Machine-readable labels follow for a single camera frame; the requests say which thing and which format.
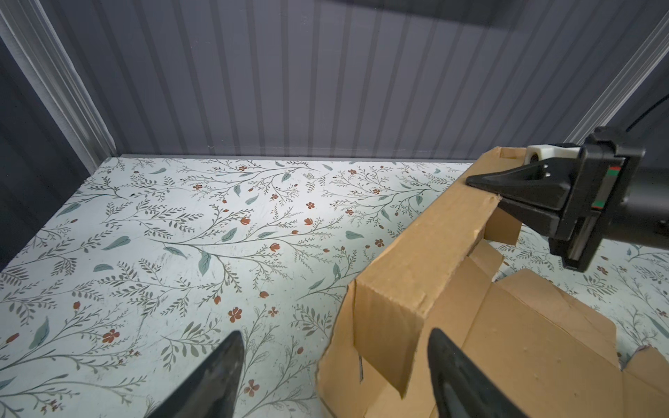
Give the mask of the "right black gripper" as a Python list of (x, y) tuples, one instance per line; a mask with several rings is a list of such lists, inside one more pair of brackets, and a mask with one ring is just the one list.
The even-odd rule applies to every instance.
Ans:
[[(583, 272), (602, 240), (668, 249), (668, 169), (643, 167), (644, 156), (626, 132), (597, 127), (577, 160), (548, 158), (465, 183), (503, 197), (501, 210), (549, 237), (565, 268)], [(555, 237), (560, 218), (553, 211), (563, 207), (571, 228), (566, 240)]]

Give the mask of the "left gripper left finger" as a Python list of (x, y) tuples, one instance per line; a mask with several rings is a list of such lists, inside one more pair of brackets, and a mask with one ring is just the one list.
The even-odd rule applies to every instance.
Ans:
[(233, 416), (244, 357), (242, 334), (233, 331), (149, 416)]

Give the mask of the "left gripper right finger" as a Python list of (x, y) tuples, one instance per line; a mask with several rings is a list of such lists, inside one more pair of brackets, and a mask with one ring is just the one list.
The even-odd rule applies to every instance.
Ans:
[(428, 339), (430, 379), (440, 417), (524, 417), (439, 328)]

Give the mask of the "brown cardboard box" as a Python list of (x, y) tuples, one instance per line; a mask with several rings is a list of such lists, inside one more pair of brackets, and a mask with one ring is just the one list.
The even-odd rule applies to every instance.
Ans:
[(621, 365), (611, 320), (524, 269), (495, 280), (526, 226), (468, 177), (522, 167), (523, 148), (485, 153), (349, 286), (316, 376), (327, 417), (440, 417), (434, 328), (524, 417), (665, 417), (668, 362), (642, 346)]

